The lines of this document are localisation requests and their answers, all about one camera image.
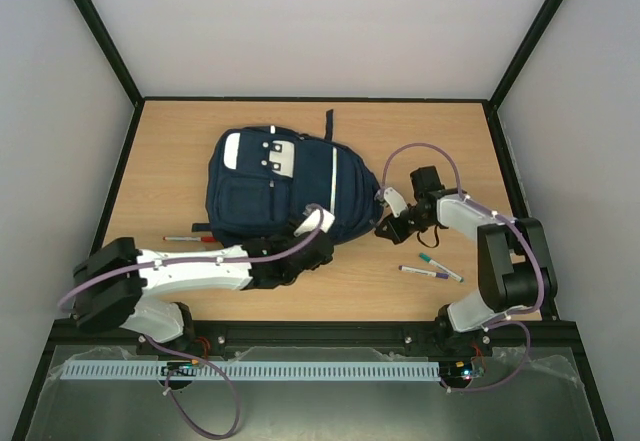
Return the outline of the navy blue student backpack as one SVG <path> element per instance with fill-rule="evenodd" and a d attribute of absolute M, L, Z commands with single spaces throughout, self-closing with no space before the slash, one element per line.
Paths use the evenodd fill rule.
<path fill-rule="evenodd" d="M 208 220 L 192 232 L 235 245 L 283 232 L 310 204 L 328 211 L 336 244 L 370 232 L 383 214 L 379 182 L 356 152 L 334 141 L 333 127 L 328 110 L 321 137 L 276 125 L 224 132 L 208 163 Z"/>

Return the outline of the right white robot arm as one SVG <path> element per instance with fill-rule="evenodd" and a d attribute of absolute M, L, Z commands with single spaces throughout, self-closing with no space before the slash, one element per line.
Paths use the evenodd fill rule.
<path fill-rule="evenodd" d="M 557 282 L 538 220 L 504 216 L 464 191 L 445 188 L 433 166 L 412 172 L 411 183 L 413 204 L 392 187 L 376 194 L 391 211 L 376 227 L 376 236 L 400 244 L 430 228 L 452 229 L 476 246 L 477 288 L 438 311 L 432 337 L 439 351 L 462 351 L 484 332 L 533 313 L 555 297 Z"/>

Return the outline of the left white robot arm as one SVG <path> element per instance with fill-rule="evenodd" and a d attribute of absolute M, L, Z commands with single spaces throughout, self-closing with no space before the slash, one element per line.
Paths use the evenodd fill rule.
<path fill-rule="evenodd" d="M 168 296 L 288 286 L 301 273 L 330 263 L 333 254 L 324 232 L 259 238 L 200 254 L 139 249 L 133 238 L 122 237 L 75 267 L 66 300 L 82 333 L 122 328 L 180 349 L 194 337 L 192 316 Z"/>

